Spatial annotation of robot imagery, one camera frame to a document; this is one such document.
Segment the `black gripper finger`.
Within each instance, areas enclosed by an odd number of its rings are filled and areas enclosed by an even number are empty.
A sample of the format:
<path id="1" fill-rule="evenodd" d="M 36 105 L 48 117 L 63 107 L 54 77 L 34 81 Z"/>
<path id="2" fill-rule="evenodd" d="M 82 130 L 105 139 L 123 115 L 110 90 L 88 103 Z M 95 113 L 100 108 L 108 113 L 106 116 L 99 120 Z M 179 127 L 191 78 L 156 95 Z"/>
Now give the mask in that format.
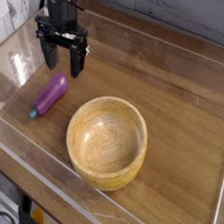
<path id="1" fill-rule="evenodd" d="M 55 42 L 46 37 L 40 38 L 43 57 L 49 69 L 54 69 L 58 62 L 58 47 Z"/>
<path id="2" fill-rule="evenodd" d="M 70 47 L 70 73 L 73 78 L 77 78 L 84 69 L 87 46 L 83 43 Z"/>

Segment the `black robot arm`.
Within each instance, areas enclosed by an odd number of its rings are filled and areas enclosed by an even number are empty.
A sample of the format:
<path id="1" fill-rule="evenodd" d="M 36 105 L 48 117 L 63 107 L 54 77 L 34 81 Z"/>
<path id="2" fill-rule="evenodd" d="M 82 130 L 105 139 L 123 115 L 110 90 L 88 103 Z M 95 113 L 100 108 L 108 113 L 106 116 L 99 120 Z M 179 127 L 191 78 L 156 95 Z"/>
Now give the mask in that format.
<path id="1" fill-rule="evenodd" d="M 85 57 L 89 52 L 89 32 L 78 25 L 78 10 L 83 8 L 76 0 L 47 0 L 48 14 L 37 15 L 37 38 L 49 69 L 59 61 L 58 47 L 70 51 L 70 73 L 77 78 L 84 69 Z"/>

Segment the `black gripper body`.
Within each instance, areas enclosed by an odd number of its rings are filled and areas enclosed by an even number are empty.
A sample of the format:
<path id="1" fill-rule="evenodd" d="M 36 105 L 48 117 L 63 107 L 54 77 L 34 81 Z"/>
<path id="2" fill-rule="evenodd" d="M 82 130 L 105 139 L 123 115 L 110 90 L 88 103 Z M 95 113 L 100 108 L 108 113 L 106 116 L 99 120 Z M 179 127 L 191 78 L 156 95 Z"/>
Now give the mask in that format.
<path id="1" fill-rule="evenodd" d="M 78 25 L 78 14 L 76 12 L 68 14 L 55 14 L 54 16 L 36 16 L 34 20 L 37 23 L 37 37 L 46 37 L 51 39 L 56 45 L 70 48 L 73 44 L 85 44 L 87 51 L 88 31 Z"/>

